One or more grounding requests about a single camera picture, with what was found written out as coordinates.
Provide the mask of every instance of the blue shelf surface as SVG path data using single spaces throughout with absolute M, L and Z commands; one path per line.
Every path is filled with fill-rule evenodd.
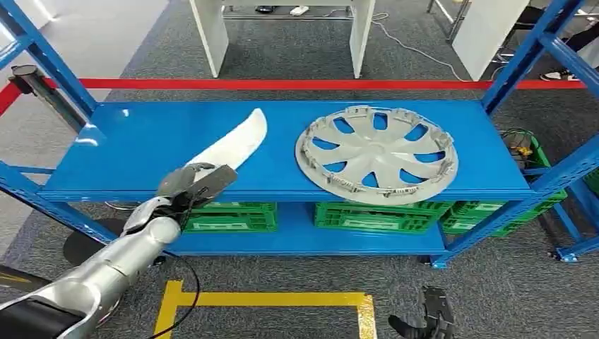
M 259 107 L 268 122 L 260 148 L 220 201 L 338 201 L 307 179 L 295 143 L 316 118 L 351 105 L 403 107 L 455 139 L 458 174 L 435 201 L 521 200 L 532 196 L 479 101 L 106 102 L 39 195 L 50 201 L 144 201 L 160 180 Z
M 314 226 L 313 204 L 279 203 L 278 230 L 187 233 L 170 246 L 181 255 L 425 255 L 444 254 L 439 224 L 423 234 L 327 230 Z

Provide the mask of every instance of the red barrier rope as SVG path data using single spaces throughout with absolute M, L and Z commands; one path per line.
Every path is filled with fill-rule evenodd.
M 0 117 L 17 100 L 20 90 L 14 83 L 8 83 L 0 90 Z
M 86 88 L 131 90 L 486 90 L 492 81 L 79 79 Z M 524 80 L 520 90 L 585 88 L 580 81 Z

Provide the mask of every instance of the black cable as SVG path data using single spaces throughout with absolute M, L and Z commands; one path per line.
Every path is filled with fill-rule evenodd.
M 179 259 L 180 261 L 183 261 L 183 263 L 185 263 L 185 265 L 187 266 L 187 268 L 189 268 L 189 270 L 191 271 L 191 274 L 194 275 L 194 279 L 196 281 L 196 296 L 194 297 L 194 302 L 191 303 L 191 307 L 189 307 L 187 309 L 187 311 L 185 311 L 185 314 L 183 314 L 183 316 L 181 316 L 181 318 L 177 321 L 175 321 L 172 326 L 170 326 L 169 328 L 166 328 L 158 333 L 156 333 L 155 335 L 152 335 L 150 337 L 147 337 L 147 339 L 156 339 L 158 337 L 160 337 L 161 335 L 168 333 L 172 330 L 174 330 L 177 326 L 181 325 L 181 323 L 192 313 L 192 311 L 196 308 L 196 305 L 198 304 L 198 299 L 200 299 L 200 278 L 198 277 L 198 273 L 196 272 L 196 270 L 194 270 L 194 267 L 183 257 L 178 256 L 172 252 L 169 251 L 164 251 L 165 254 L 168 254 L 169 256 L 172 256 L 173 258 Z

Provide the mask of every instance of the yellow floor marking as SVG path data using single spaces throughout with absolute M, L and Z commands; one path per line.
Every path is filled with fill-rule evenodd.
M 183 280 L 169 280 L 162 297 L 154 334 L 174 323 L 177 307 L 190 307 L 195 292 L 182 292 Z M 196 306 L 227 307 L 339 307 L 357 310 L 360 339 L 376 339 L 372 296 L 361 292 L 202 292 Z M 171 332 L 160 339 L 170 339 Z

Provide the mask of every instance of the blue upright post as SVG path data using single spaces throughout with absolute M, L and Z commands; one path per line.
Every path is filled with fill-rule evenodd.
M 29 54 L 89 118 L 97 102 L 14 0 L 0 0 L 0 20 L 17 40 L 28 37 L 27 41 L 33 41 L 27 48 Z
M 447 247 L 449 251 L 447 254 L 431 257 L 432 266 L 435 268 L 445 267 L 447 261 L 453 257 L 490 236 L 520 214 L 542 203 L 555 192 L 582 178 L 597 166 L 599 166 L 599 134 L 535 180 L 530 187 L 537 192 L 536 195 L 523 201 L 510 201 L 503 205 L 491 216 L 474 226 L 471 231 L 454 240 Z
M 514 90 L 516 84 L 524 78 L 528 69 L 540 58 L 545 48 L 539 42 L 539 38 L 545 33 L 556 35 L 583 3 L 584 0 L 554 0 L 551 2 L 545 9 L 545 14 L 528 33 L 514 57 L 482 97 L 482 105 L 487 114 L 493 113 L 497 106 Z
M 116 235 L 67 203 L 51 203 L 37 195 L 40 187 L 19 171 L 0 161 L 0 191 L 44 213 L 61 224 L 107 244 Z

